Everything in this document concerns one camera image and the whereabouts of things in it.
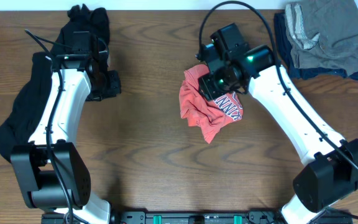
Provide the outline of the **red printed t-shirt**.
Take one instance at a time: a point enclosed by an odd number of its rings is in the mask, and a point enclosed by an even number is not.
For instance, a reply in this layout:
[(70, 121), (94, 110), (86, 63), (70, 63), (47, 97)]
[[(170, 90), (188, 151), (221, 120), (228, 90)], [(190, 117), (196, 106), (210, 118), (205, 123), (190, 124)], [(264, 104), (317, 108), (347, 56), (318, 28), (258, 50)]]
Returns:
[(179, 91), (180, 116), (188, 126), (201, 129), (204, 140), (209, 144), (226, 125), (240, 121), (244, 114), (241, 102), (235, 92), (207, 101), (198, 92), (198, 79), (208, 74), (206, 65), (199, 64), (184, 71)]

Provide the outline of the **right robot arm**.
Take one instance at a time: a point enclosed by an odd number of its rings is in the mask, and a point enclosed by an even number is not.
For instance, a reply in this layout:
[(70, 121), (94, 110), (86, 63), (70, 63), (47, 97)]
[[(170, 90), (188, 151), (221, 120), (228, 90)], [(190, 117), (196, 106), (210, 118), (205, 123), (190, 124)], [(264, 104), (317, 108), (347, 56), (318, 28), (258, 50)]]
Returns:
[(209, 101), (244, 89), (272, 115), (293, 144), (303, 169), (293, 179), (295, 192), (280, 213), (285, 223), (313, 223), (323, 215), (355, 219), (333, 205), (358, 190), (358, 139), (347, 141), (333, 130), (293, 85), (266, 45), (202, 45), (198, 60), (209, 73), (199, 79)]

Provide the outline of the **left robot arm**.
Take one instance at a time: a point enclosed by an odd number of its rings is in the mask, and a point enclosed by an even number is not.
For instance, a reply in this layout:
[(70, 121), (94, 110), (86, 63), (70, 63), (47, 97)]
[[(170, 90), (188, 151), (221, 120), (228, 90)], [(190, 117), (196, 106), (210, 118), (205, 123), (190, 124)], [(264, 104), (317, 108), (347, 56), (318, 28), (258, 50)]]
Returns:
[(119, 223), (111, 204), (91, 189), (90, 173), (76, 149), (81, 112), (99, 82), (98, 50), (53, 57), (52, 88), (27, 144), (14, 146), (11, 164), (29, 208), (49, 223)]

